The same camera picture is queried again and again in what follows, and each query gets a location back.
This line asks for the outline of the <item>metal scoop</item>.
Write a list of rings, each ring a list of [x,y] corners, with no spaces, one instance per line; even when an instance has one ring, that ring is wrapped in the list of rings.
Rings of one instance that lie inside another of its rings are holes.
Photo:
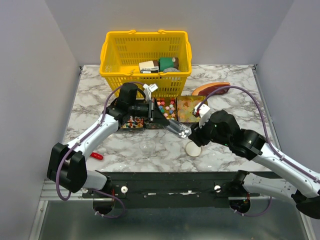
[[[174,119],[169,119],[168,125],[165,125],[164,128],[180,139],[186,139],[192,133],[190,127]]]

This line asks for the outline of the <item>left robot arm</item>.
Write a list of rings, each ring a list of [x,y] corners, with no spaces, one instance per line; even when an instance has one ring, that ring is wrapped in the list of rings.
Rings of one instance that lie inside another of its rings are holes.
[[[162,126],[168,126],[169,120],[162,114],[152,93],[158,89],[154,83],[126,82],[116,88],[118,97],[110,102],[105,101],[102,114],[80,136],[66,144],[56,143],[50,154],[47,178],[55,182],[58,196],[62,196],[60,188],[70,193],[80,189],[93,189],[101,198],[107,197],[111,191],[108,177],[97,171],[87,170],[86,161],[92,152],[110,135],[116,133],[131,117],[150,120]]]

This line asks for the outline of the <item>tin of star candies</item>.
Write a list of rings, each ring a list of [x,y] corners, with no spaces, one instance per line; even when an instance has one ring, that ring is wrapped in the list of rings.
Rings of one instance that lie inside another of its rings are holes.
[[[177,98],[176,97],[161,97],[156,99],[157,106],[162,115],[167,120],[177,120]],[[152,122],[150,120],[144,121],[145,129],[162,129],[164,126]]]

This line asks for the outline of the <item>tin of gummy candies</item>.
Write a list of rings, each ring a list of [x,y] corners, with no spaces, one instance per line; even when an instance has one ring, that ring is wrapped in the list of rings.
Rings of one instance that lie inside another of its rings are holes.
[[[186,125],[191,125],[199,121],[193,115],[194,108],[205,99],[205,96],[180,95],[176,98],[176,118],[177,121]]]

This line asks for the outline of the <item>round jar lid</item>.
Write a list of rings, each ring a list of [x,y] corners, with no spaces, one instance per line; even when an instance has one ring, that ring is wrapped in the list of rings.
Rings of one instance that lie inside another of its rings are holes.
[[[185,152],[190,157],[198,157],[202,152],[202,148],[197,146],[193,141],[190,141],[185,146]]]

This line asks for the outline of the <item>tin of lollipops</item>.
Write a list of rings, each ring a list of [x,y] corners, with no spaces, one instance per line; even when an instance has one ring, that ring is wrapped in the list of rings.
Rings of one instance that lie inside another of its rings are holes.
[[[141,117],[133,117],[118,130],[118,132],[143,132],[144,131],[144,119]]]

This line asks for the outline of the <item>clear glass jar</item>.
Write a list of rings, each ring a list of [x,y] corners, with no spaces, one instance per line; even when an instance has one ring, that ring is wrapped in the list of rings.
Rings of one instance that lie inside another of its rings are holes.
[[[143,156],[151,157],[156,151],[156,142],[151,137],[145,137],[140,141],[139,148]]]

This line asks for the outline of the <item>fake meat slice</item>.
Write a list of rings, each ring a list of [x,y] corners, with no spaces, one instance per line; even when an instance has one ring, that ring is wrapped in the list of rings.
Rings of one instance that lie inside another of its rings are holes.
[[[229,90],[228,89],[221,89],[225,86],[230,86],[229,82],[212,82],[205,85],[201,85],[197,87],[193,92],[192,96],[208,96],[211,92],[218,90],[215,94],[216,95],[224,95]]]

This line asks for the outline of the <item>black flat box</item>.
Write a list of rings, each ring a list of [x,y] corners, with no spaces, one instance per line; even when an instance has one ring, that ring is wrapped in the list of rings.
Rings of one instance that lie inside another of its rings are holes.
[[[141,70],[140,73],[141,74],[158,74],[159,71],[158,70]]]

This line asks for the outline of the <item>grey pouch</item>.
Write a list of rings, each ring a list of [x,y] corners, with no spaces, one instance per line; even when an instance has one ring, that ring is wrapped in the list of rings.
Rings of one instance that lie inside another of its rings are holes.
[[[174,68],[174,67],[168,67],[163,70],[163,73],[179,73],[179,72],[180,72],[180,70],[178,70],[177,68]]]

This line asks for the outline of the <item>white brown box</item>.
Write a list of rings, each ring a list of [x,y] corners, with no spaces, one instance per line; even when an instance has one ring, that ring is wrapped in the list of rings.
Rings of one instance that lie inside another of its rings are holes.
[[[157,60],[149,60],[149,61],[144,61],[140,62],[138,64],[139,70],[147,70],[147,71],[159,71],[159,62]]]

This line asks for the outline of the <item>green brown package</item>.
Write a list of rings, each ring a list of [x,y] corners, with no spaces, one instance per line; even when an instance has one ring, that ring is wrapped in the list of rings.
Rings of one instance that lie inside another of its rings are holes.
[[[160,57],[158,60],[159,71],[164,72],[166,69],[179,69],[178,57]]]

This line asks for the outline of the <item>red chili pepper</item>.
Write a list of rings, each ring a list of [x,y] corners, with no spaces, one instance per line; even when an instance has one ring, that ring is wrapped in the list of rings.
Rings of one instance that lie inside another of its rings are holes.
[[[95,159],[99,160],[99,161],[102,161],[102,160],[104,159],[104,156],[101,155],[101,154],[99,154],[99,153],[97,153],[97,152],[92,152],[92,153],[90,154],[90,156],[91,156],[92,158],[95,158]]]

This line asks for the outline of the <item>yellow plastic shopping basket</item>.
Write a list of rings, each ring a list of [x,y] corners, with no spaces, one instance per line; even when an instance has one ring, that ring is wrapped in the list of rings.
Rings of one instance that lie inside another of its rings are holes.
[[[100,75],[112,90],[127,82],[156,84],[154,97],[176,97],[192,72],[192,48],[181,30],[110,31],[100,53]]]

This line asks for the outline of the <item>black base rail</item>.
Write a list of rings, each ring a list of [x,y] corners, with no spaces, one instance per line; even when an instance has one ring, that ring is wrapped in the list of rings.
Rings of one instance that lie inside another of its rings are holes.
[[[248,195],[284,197],[292,190],[271,172],[99,172],[106,185],[83,193],[101,214],[114,209],[229,208],[247,212]]]

